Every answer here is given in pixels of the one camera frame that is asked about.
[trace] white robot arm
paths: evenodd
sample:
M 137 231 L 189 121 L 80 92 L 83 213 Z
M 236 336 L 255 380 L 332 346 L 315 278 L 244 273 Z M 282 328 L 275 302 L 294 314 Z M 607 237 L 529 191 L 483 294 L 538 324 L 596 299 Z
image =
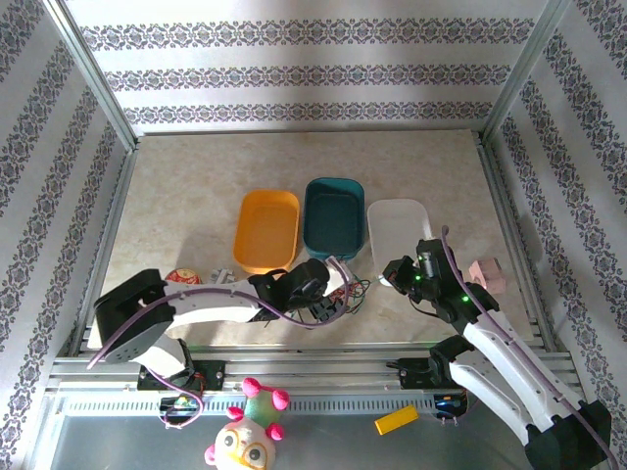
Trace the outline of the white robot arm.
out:
M 496 301 L 478 284 L 463 283 L 445 234 L 442 240 L 420 240 L 416 252 L 416 262 L 410 257 L 391 261 L 384 277 L 414 302 L 430 302 L 438 317 L 458 331 L 431 349 L 431 380 L 453 381 L 480 398 L 520 439 L 536 469 L 589 469 L 608 457 L 614 464 L 607 447 L 607 409 L 598 400 L 584 402 L 561 383 L 518 337 Z M 278 317 L 300 326 L 322 326 L 345 311 L 346 297 L 340 311 L 324 301 L 342 285 L 348 287 L 349 277 L 333 258 L 326 263 L 310 259 L 289 273 L 271 272 L 220 286 L 169 283 L 155 269 L 142 271 L 97 301 L 104 345 L 90 366 L 101 358 L 111 363 L 132 360 L 161 377 L 184 382 L 195 373 L 194 366 L 185 344 L 165 335 L 169 328 Z M 303 307 L 323 321 L 303 324 L 285 315 Z

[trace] wire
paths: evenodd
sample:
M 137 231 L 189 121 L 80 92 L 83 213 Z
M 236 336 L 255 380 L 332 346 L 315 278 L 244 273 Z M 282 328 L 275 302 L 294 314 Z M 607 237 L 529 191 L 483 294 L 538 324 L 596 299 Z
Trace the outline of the wire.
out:
M 179 424 L 172 424 L 168 421 L 168 417 L 169 417 L 168 413 L 173 409 L 173 407 L 170 408 L 168 411 L 166 411 L 166 414 L 164 415 L 163 418 L 161 418 L 161 420 L 166 424 L 167 428 L 183 429 L 185 426 L 189 426 L 198 418 L 200 418 L 201 414 L 203 414 L 203 412 L 205 411 L 205 403 L 203 402 L 203 399 L 202 399 L 204 386 L 201 385 L 201 392 L 199 395 L 196 395 L 194 392 L 185 390 L 181 387 L 174 385 L 172 382 L 160 376 L 159 374 L 157 374 L 157 372 L 149 369 L 148 367 L 146 367 L 146 370 L 150 372 L 150 374 L 155 378 L 155 380 L 157 380 L 158 382 L 161 382 L 162 385 L 165 385 L 169 389 L 179 392 L 182 395 L 186 395 L 190 397 L 191 399 L 194 399 L 194 401 L 198 403 L 198 407 L 196 408 L 196 411 L 194 412 L 194 414 L 192 414 L 188 419 L 186 419 L 185 421 Z
M 458 266 L 456 265 L 455 260 L 453 259 L 453 254 L 451 253 L 451 249 L 449 248 L 449 245 L 447 244 L 448 233 L 449 233 L 449 227 L 447 225 L 443 225 L 442 226 L 442 248 L 444 249 L 444 254 L 447 257 L 447 261 L 449 262 L 451 271 L 453 272 L 453 275 L 455 276 L 456 280 L 458 281 L 459 285 L 461 286 L 465 294 L 472 300 L 472 302 L 476 305 L 479 311 L 482 314 L 486 315 L 486 318 L 488 319 L 490 323 L 492 323 L 492 326 L 495 328 L 495 330 L 497 330 L 501 335 L 503 335 L 504 341 L 509 343 L 510 347 L 513 350 L 516 350 L 519 358 L 525 363 L 525 366 L 527 366 L 531 370 L 531 372 L 535 375 L 536 380 L 539 380 L 540 382 L 542 382 L 544 386 L 547 389 L 549 389 L 549 391 L 554 395 L 555 400 L 563 404 L 563 406 L 568 410 L 568 412 L 572 414 L 573 416 L 575 416 L 577 421 L 581 423 L 581 425 L 590 434 L 592 439 L 594 439 L 597 445 L 601 448 L 603 453 L 607 456 L 607 460 L 609 461 L 609 465 L 611 466 L 611 468 L 613 470 L 618 470 L 620 467 L 618 466 L 618 461 L 616 460 L 616 456 L 612 453 L 611 449 L 605 443 L 605 441 L 599 435 L 599 433 L 597 433 L 597 431 L 593 429 L 593 427 L 590 425 L 588 421 L 586 421 L 586 419 L 581 415 L 581 413 L 579 413 L 579 411 L 577 411 L 575 407 L 565 398 L 565 396 L 553 385 L 551 380 L 549 380 L 545 376 L 545 374 L 542 372 L 542 370 L 540 370 L 540 368 L 536 365 L 536 363 L 533 360 L 531 360 L 531 357 L 529 357 L 525 353 L 524 349 L 521 348 L 520 345 L 516 341 L 514 341 L 513 338 L 507 333 L 507 331 L 501 327 L 501 325 L 497 322 L 497 320 L 495 320 L 492 317 L 492 315 L 488 313 L 488 311 L 481 305 L 481 303 L 477 300 L 477 298 L 474 297 L 474 295 L 472 294 L 468 286 L 466 286 L 465 282 L 463 282 L 463 279 L 461 278 L 461 274 L 459 274 Z
M 144 306 L 143 308 L 138 310 L 135 314 L 133 314 L 130 318 L 128 318 L 122 324 L 122 326 L 118 328 L 116 332 L 113 335 L 111 335 L 111 337 L 109 337 L 109 339 L 105 342 L 105 344 L 102 346 L 100 351 L 94 354 L 94 356 L 91 358 L 91 360 L 87 364 L 87 370 L 91 369 L 94 365 L 96 365 L 96 363 L 100 359 L 102 359 L 106 353 L 109 352 L 113 344 L 120 338 L 120 336 L 123 335 L 132 325 L 134 325 L 146 313 L 148 313 L 149 311 L 151 311 L 153 308 L 157 306 L 165 304 L 174 299 L 184 298 L 186 296 L 195 296 L 199 294 L 216 294 L 216 295 L 228 296 L 228 297 L 239 297 L 241 299 L 246 299 L 247 301 L 250 301 L 252 303 L 259 304 L 260 306 L 264 307 L 269 312 L 273 313 L 279 318 L 289 321 L 290 323 L 297 325 L 297 326 L 301 326 L 304 328 L 319 328 L 322 326 L 329 325 L 330 323 L 333 323 L 334 321 L 338 320 L 342 315 L 344 315 L 344 313 L 346 313 L 348 300 L 349 300 L 349 294 L 348 294 L 349 280 L 348 280 L 348 277 L 346 276 L 346 273 L 344 272 L 340 264 L 335 259 L 330 258 L 329 262 L 333 265 L 333 267 L 335 267 L 338 270 L 338 272 L 340 273 L 340 276 L 342 277 L 342 280 L 344 281 L 345 296 L 344 296 L 344 304 L 340 307 L 340 310 L 327 320 L 321 321 L 319 323 L 305 323 L 302 321 L 295 320 L 294 318 L 291 318 L 290 316 L 286 315 L 282 311 L 277 310 L 273 305 L 269 304 L 268 302 L 263 301 L 262 299 L 252 296 L 246 292 L 231 291 L 229 289 L 222 289 L 218 287 L 200 287 L 196 289 L 188 289 L 186 291 L 179 291 L 174 294 L 161 297 L 160 299 L 157 299 L 154 302 Z
M 196 372 L 193 377 L 200 382 L 200 395 L 202 396 L 205 392 L 205 387 L 207 387 L 207 379 L 200 372 Z
M 365 293 L 367 292 L 368 288 L 371 285 L 371 282 L 366 280 L 366 279 L 359 279 L 358 276 L 355 276 L 355 279 L 357 279 L 356 282 L 352 283 L 349 286 L 349 297 L 351 299 L 350 302 L 350 306 L 349 308 L 346 310 L 346 313 L 351 313 L 351 314 L 355 314 L 358 311 L 360 311 L 360 309 L 363 306 L 363 303 L 365 302 Z M 344 296 L 344 289 L 338 289 L 337 291 L 335 291 L 333 294 L 331 294 L 329 296 L 329 299 L 332 302 L 341 302 L 341 298 Z
M 427 310 L 421 310 L 420 308 L 418 308 L 418 307 L 417 307 L 417 305 L 413 302 L 413 300 L 412 300 L 412 299 L 410 299 L 410 304 L 411 304 L 411 306 L 413 307 L 413 309 L 414 309 L 415 311 L 419 311 L 419 312 L 420 312 L 420 313 L 422 313 L 423 315 L 432 316 L 432 317 L 434 317 L 434 318 L 438 318 L 438 319 L 440 319 L 440 317 L 439 317 L 438 315 L 436 315 L 435 313 L 432 313 L 432 312 L 427 311 Z

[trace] orange bin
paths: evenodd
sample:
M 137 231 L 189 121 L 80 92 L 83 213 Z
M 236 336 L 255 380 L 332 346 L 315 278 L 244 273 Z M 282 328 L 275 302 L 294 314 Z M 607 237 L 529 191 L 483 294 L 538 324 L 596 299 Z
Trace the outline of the orange bin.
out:
M 244 197 L 233 257 L 252 274 L 289 269 L 298 241 L 298 198 L 288 191 L 259 189 Z

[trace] white wall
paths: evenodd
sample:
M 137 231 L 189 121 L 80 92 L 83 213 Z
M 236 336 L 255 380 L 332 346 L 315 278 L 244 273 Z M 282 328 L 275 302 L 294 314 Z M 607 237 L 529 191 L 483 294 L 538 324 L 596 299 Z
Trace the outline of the white wall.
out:
M 67 0 L 139 132 L 480 129 L 546 0 Z
M 0 469 L 20 468 L 126 151 L 38 1 L 0 0 Z
M 573 2 L 495 148 L 555 334 L 627 467 L 627 3 Z

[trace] plush toy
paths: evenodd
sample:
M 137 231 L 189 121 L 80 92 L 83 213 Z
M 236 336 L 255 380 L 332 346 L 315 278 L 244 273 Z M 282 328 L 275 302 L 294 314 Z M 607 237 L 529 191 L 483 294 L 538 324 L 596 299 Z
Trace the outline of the plush toy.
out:
M 244 409 L 232 406 L 226 415 L 233 421 L 217 433 L 216 443 L 205 451 L 205 461 L 217 470 L 269 470 L 274 464 L 274 441 L 283 439 L 278 420 L 290 403 L 284 390 L 264 387 L 247 378 L 242 383 Z

